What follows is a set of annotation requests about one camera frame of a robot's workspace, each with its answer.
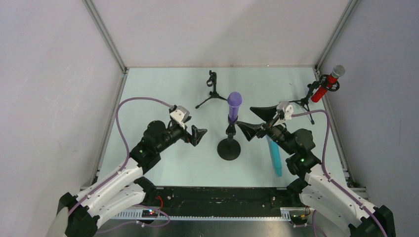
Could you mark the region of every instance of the red microphone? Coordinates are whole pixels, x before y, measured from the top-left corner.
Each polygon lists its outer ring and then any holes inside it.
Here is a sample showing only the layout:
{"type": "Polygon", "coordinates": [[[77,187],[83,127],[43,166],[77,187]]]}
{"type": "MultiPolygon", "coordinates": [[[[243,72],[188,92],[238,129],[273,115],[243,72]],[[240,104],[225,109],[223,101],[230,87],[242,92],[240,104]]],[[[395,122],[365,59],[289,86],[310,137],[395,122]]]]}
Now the red microphone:
{"type": "Polygon", "coordinates": [[[345,74],[345,68],[342,65],[337,65],[333,68],[330,75],[326,77],[324,83],[322,83],[316,93],[311,97],[311,101],[317,103],[326,94],[328,90],[331,90],[333,85],[337,83],[337,79],[345,74]]]}

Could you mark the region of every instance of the white tabletop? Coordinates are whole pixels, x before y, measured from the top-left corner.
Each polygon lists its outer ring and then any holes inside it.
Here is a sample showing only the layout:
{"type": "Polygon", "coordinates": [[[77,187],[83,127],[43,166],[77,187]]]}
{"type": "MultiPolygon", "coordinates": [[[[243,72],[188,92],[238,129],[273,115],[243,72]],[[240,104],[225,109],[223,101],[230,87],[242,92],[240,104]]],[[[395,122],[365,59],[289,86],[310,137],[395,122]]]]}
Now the white tabletop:
{"type": "MultiPolygon", "coordinates": [[[[268,107],[279,101],[300,99],[306,95],[307,84],[315,80],[312,68],[134,68],[129,70],[121,101],[130,97],[154,97],[169,104],[182,105],[192,119],[186,123],[189,132],[194,124],[208,132],[197,147],[178,141],[161,153],[162,160],[145,174],[156,186],[200,187],[286,187],[297,176],[291,175],[285,159],[290,157],[280,149],[282,177],[277,177],[266,139],[246,140],[236,127],[234,137],[241,145],[240,156],[226,161],[217,154],[217,144],[226,138],[228,105],[226,101],[211,99],[199,109],[195,106],[208,98],[210,87],[206,81],[209,70],[217,72],[217,92],[227,98],[237,91],[243,97],[239,120],[262,123],[249,107],[268,107]]],[[[294,114],[304,112],[293,104],[294,114]]],[[[324,109],[323,103],[311,102],[310,108],[324,109]]],[[[321,159],[326,133],[326,118],[314,114],[315,124],[308,117],[287,122],[292,133],[299,128],[311,130],[316,147],[313,154],[321,159]]],[[[132,101],[120,110],[120,123],[130,150],[140,141],[149,122],[169,122],[168,108],[152,101],[132,101]]],[[[111,172],[125,158],[125,148],[116,123],[112,128],[99,179],[111,172]]],[[[326,151],[326,166],[340,181],[345,182],[337,149],[330,134],[326,151]]]]}

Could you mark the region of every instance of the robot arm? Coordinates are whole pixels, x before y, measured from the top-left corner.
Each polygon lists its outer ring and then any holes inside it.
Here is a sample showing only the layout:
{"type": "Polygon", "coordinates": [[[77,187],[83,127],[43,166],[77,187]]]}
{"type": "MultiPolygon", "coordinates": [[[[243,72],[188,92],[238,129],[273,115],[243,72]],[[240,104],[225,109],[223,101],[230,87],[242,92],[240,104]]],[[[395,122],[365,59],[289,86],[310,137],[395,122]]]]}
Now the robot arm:
{"type": "Polygon", "coordinates": [[[311,152],[315,147],[311,131],[301,128],[290,133],[281,125],[291,119],[293,110],[288,102],[280,102],[278,106],[266,108],[251,107],[250,110],[265,122],[249,124],[238,121],[237,125],[247,140],[250,141],[255,136],[261,138],[267,135],[285,152],[292,155],[286,159],[290,173],[298,176],[287,187],[292,195],[297,194],[304,205],[313,207],[336,223],[347,236],[381,236],[380,229],[366,209],[375,211],[374,216],[384,227],[388,236],[395,236],[393,215],[387,207],[375,207],[346,185],[339,184],[332,174],[324,173],[322,162],[311,152]],[[351,199],[349,195],[357,198],[358,202],[351,199]]]}
{"type": "Polygon", "coordinates": [[[143,188],[150,183],[143,175],[160,161],[160,153],[178,140],[193,146],[200,142],[207,130],[197,129],[193,125],[192,134],[187,132],[185,123],[191,119],[189,111],[182,106],[175,106],[169,112],[168,128],[162,121],[149,123],[141,141],[129,153],[126,163],[121,163],[102,181],[76,196],[66,193],[61,197],[58,211],[64,207],[71,209],[81,201],[68,217],[67,237],[92,237],[107,220],[143,202],[146,197],[143,188]]]}

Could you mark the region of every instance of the black stand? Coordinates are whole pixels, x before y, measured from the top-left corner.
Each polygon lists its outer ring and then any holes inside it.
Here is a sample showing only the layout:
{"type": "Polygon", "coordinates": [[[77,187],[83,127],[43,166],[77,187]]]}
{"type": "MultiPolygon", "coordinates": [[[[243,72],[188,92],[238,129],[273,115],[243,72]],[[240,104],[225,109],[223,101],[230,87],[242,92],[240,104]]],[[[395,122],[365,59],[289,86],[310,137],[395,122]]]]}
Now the black stand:
{"type": "Polygon", "coordinates": [[[207,86],[208,87],[212,86],[212,91],[209,92],[209,98],[204,100],[202,103],[198,104],[195,107],[195,109],[199,108],[203,103],[205,103],[206,101],[210,99],[221,99],[221,100],[227,101],[226,98],[220,96],[217,93],[217,73],[216,72],[212,72],[211,70],[209,71],[209,79],[207,80],[207,86]]]}
{"type": "MultiPolygon", "coordinates": [[[[319,81],[315,81],[312,84],[308,84],[307,87],[308,89],[308,93],[307,95],[300,99],[300,100],[291,100],[290,102],[296,103],[298,105],[300,105],[303,109],[305,109],[307,112],[310,111],[310,107],[308,107],[308,99],[310,99],[310,97],[313,95],[313,91],[317,88],[319,88],[320,86],[320,82],[319,81]]],[[[314,124],[314,120],[313,117],[311,116],[311,114],[309,114],[310,116],[310,122],[311,124],[314,124]]]]}
{"type": "Polygon", "coordinates": [[[231,124],[230,120],[228,121],[229,125],[225,130],[227,138],[221,140],[217,146],[218,155],[224,160],[234,160],[240,155],[241,147],[238,141],[233,139],[233,136],[236,135],[235,123],[231,124]]]}

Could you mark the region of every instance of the round black base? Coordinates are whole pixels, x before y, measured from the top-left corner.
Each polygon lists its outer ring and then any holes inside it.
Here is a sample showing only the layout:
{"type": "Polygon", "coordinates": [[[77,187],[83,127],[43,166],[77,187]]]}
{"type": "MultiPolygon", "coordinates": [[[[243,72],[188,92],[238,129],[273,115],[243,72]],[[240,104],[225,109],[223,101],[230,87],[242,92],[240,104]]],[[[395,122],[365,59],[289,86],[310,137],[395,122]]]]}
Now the round black base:
{"type": "Polygon", "coordinates": [[[240,151],[240,144],[234,139],[231,142],[227,138],[223,139],[217,146],[218,155],[224,160],[234,160],[239,157],[240,151]]]}

